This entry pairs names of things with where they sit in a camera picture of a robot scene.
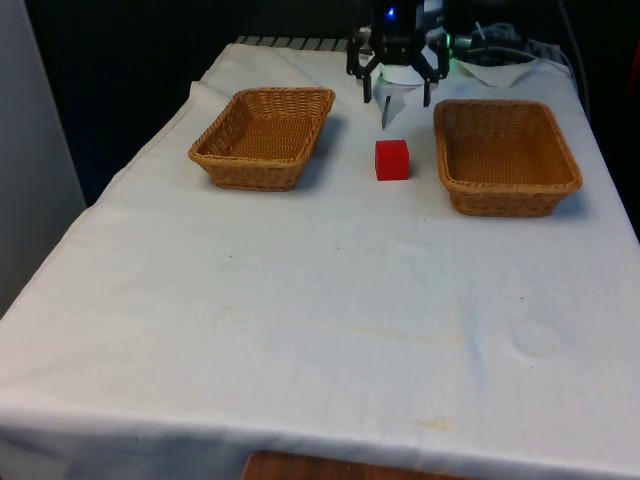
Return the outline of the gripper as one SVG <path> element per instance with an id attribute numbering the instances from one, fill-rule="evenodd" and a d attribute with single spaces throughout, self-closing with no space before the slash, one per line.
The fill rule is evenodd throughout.
<path id="1" fill-rule="evenodd" d="M 371 3 L 371 31 L 354 30 L 347 44 L 346 72 L 362 83 L 363 100 L 372 99 L 372 73 L 384 65 L 411 65 L 424 80 L 423 106 L 431 102 L 431 86 L 449 73 L 449 36 L 440 33 L 425 38 L 424 2 L 418 0 L 384 0 Z M 360 62 L 360 49 L 368 44 L 373 56 L 366 65 Z M 422 50 L 436 54 L 433 67 Z"/>

